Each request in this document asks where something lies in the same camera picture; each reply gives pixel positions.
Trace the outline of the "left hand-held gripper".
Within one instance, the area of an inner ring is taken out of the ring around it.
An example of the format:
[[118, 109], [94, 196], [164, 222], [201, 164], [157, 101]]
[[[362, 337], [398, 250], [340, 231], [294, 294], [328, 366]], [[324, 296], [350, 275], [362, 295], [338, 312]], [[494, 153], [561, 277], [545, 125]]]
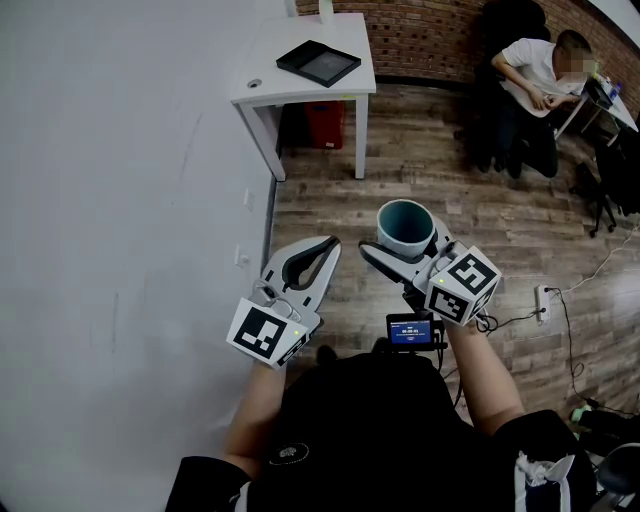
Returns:
[[[250, 297], [240, 299], [226, 342], [272, 369], [284, 367], [321, 326], [315, 311], [328, 290], [341, 248], [340, 240], [330, 235], [305, 238], [278, 250], [264, 269], [263, 281], [256, 280]], [[292, 290], [302, 304], [275, 289]]]

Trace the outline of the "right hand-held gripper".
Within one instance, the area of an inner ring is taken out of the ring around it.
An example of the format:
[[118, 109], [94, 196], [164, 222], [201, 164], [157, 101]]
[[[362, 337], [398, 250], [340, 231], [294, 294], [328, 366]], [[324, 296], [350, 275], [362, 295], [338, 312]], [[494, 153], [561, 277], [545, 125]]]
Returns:
[[[488, 304], [502, 273], [476, 246], [452, 241], [437, 216], [432, 220], [433, 235], [424, 254], [407, 257], [366, 241], [359, 242], [359, 252], [393, 282], [411, 283], [403, 298], [416, 314], [431, 312], [464, 326]], [[426, 256], [432, 258], [427, 264]]]

